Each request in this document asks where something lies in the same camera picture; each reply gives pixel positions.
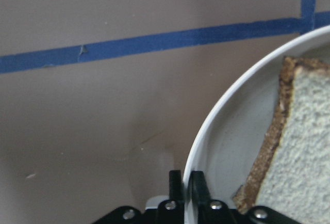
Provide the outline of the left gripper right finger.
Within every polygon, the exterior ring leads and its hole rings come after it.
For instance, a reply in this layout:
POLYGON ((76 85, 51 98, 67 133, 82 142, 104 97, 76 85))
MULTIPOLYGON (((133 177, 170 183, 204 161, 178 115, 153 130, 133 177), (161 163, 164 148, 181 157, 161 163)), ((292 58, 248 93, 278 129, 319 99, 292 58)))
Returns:
POLYGON ((210 201, 211 195, 204 172, 191 171, 189 185, 192 204, 197 207, 205 206, 210 201))

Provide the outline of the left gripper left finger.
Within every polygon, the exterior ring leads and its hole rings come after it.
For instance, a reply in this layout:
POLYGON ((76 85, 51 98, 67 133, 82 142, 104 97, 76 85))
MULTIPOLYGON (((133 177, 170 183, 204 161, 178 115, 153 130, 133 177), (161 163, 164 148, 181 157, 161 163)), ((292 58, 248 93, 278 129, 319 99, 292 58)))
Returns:
POLYGON ((171 170, 169 172, 169 200, 184 205, 184 188, 180 170, 171 170))

